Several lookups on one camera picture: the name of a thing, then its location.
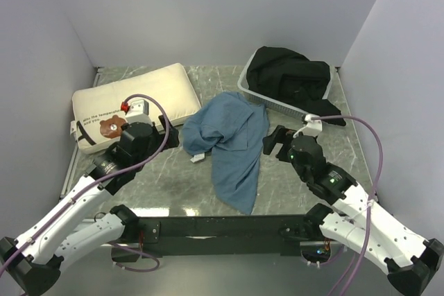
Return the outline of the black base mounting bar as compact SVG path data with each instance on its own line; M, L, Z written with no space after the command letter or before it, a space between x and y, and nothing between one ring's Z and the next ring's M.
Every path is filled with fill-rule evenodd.
M118 239L157 256L300 255L325 237L303 215L142 217Z

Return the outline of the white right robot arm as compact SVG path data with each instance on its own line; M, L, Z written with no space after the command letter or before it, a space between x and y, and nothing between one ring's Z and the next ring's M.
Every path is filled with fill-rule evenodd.
M356 253L363 252L402 295L421 295L443 260L443 244L426 239L405 227L371 199L358 181L328 162L316 134L282 125L263 139L263 153L276 144L281 162L289 162L303 183L323 203L305 214L308 237L340 242Z

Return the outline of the blue fabric pillowcase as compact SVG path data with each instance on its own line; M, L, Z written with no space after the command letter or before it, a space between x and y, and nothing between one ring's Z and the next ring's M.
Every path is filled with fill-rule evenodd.
M253 212L259 159L269 126L263 105L248 102L238 92L223 92L182 127L182 145L189 155L211 153L217 198L243 214Z

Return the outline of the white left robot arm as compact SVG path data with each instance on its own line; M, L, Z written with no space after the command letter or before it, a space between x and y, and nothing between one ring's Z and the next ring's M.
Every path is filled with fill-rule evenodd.
M1 239L1 271L26 295L45 294L64 270L102 244L137 237L139 217L123 204L100 221L78 232L75 228L157 154L179 145L178 130L163 116L159 120L163 133L150 121L123 125L120 140L94 158L73 189L41 221L16 238Z

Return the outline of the cream pillow with bear print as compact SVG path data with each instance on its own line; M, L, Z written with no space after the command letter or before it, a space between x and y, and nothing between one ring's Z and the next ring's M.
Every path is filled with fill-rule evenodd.
M98 87L78 90L72 96L71 133L85 154L105 150L120 138L127 123L121 104L130 95L154 98L174 126L182 125L201 108L191 81L180 64L143 73Z

